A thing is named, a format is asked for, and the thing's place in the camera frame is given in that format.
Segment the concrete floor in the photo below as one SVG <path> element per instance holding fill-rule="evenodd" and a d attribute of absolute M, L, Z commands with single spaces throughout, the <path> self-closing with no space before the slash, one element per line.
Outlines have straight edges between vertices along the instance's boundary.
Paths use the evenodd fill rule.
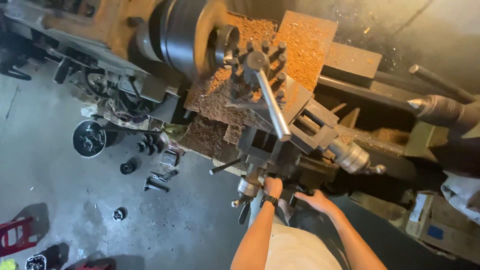
<path fill-rule="evenodd" d="M 48 64 L 30 82 L 0 76 L 0 221 L 19 213 L 39 218 L 37 247 L 7 256 L 22 266 L 47 247 L 60 244 L 64 267 L 86 259 L 112 257 L 118 269 L 227 269 L 247 226 L 230 207 L 237 177 L 208 174 L 211 161 L 187 153 L 167 194 L 144 192 L 154 159 L 140 155 L 140 169 L 122 175 L 119 166 L 136 156 L 135 136 L 125 137 L 93 159 L 72 148 L 72 131 L 84 119 L 83 104 L 68 83 L 51 82 Z M 389 269 L 478 269 L 431 254 L 346 198 L 335 202 Z M 114 209 L 127 218 L 114 221 Z"/>

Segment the black watch strap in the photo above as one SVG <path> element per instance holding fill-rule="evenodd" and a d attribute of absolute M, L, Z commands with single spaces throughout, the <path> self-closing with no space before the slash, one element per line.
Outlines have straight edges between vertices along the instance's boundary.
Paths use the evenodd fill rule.
<path fill-rule="evenodd" d="M 264 205 L 264 202 L 266 202 L 266 201 L 271 202 L 275 208 L 278 206 L 278 199 L 277 198 L 272 197 L 270 195 L 265 195 L 262 198 L 262 201 L 260 202 L 260 208 L 262 208 L 262 206 Z"/>

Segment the lathe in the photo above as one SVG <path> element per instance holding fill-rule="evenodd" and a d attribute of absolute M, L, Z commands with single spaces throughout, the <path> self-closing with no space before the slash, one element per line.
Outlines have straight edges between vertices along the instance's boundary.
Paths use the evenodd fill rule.
<path fill-rule="evenodd" d="M 195 111 L 217 120 L 215 109 L 194 109 L 193 96 L 209 98 L 220 88 L 200 86 L 226 75 L 228 104 L 210 105 L 248 117 L 236 126 L 237 159 L 211 174 L 246 169 L 232 202 L 244 206 L 240 224 L 267 174 L 287 189 L 362 191 L 405 209 L 408 192 L 440 192 L 443 170 L 480 176 L 476 97 L 419 66 L 410 70 L 417 78 L 378 72 L 380 54 L 333 42 L 335 22 L 287 12 L 259 40 L 230 23 L 237 15 L 219 0 L 11 0 L 3 10 L 2 35 L 13 38 L 1 46 L 2 74 L 29 79 L 19 58 L 58 62 L 56 83 L 81 71 L 92 94 L 121 101 L 127 119 L 189 124 Z"/>

